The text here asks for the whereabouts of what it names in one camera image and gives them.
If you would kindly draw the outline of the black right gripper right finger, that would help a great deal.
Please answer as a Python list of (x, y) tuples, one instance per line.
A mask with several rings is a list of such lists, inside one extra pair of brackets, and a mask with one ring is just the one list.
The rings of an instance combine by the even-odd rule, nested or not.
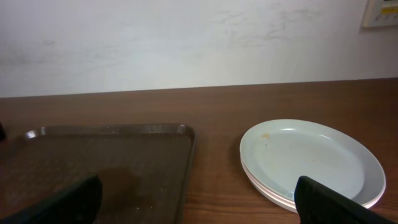
[(395, 224), (307, 176), (298, 178), (294, 200), (301, 224)]

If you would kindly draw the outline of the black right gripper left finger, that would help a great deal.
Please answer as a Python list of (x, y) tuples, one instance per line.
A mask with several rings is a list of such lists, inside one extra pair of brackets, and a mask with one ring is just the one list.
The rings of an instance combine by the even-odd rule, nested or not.
[(1, 220), (10, 224), (76, 223), (96, 220), (103, 198), (103, 184), (97, 175), (70, 185), (13, 215)]

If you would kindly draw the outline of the white plate stained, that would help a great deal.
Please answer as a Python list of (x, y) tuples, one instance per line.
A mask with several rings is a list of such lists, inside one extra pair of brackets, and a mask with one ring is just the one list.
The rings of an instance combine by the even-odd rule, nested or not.
[(252, 185), (278, 206), (296, 212), (295, 188), (299, 177), (308, 176), (342, 196), (371, 208), (386, 189), (386, 176), (378, 160), (370, 165), (351, 157), (301, 158), (263, 162), (241, 158)]
[[(298, 177), (293, 176), (285, 178), (289, 181), (287, 189), (273, 189), (260, 183), (249, 170), (244, 169), (244, 172), (252, 185), (265, 196), (265, 198), (288, 211), (294, 213), (297, 211), (294, 201), (294, 190), (297, 185)], [(386, 189), (386, 176), (384, 173), (375, 175), (361, 174), (354, 175), (354, 177), (338, 176), (336, 178), (316, 176), (315, 180), (365, 208), (374, 206), (380, 200)]]

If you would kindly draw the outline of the white plate bottom stained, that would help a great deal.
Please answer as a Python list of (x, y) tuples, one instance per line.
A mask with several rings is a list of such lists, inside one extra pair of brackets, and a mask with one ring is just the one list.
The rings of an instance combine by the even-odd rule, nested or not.
[(386, 189), (386, 176), (378, 160), (370, 165), (351, 157), (301, 158), (263, 162), (241, 158), (252, 185), (278, 206), (296, 212), (295, 188), (299, 177), (308, 176), (342, 196), (371, 208)]

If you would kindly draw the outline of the grey-white plate top stained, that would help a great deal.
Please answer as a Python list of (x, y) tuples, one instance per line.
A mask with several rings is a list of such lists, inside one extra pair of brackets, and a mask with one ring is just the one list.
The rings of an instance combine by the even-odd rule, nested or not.
[(276, 119), (243, 135), (240, 158), (257, 185), (293, 202), (297, 181), (307, 176), (366, 208), (386, 189), (376, 157), (357, 140), (318, 123)]

